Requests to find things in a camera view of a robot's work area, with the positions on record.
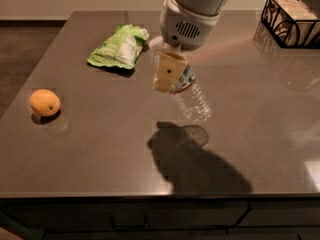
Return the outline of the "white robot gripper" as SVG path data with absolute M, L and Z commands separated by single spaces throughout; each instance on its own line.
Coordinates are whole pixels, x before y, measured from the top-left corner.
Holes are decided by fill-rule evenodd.
M 160 16 L 160 29 L 163 41 L 183 50 L 196 50 L 209 39 L 219 16 L 196 14 L 179 5 L 176 0 L 165 0 Z M 154 87 L 167 93 L 177 82 L 188 65 L 182 53 L 162 51 L 159 55 Z

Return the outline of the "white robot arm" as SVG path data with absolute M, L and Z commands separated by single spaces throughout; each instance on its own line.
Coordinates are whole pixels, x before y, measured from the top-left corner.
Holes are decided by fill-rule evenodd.
M 169 92 L 188 66 L 184 53 L 209 39 L 227 0 L 165 0 L 160 15 L 161 36 L 149 45 L 160 48 L 154 86 Z

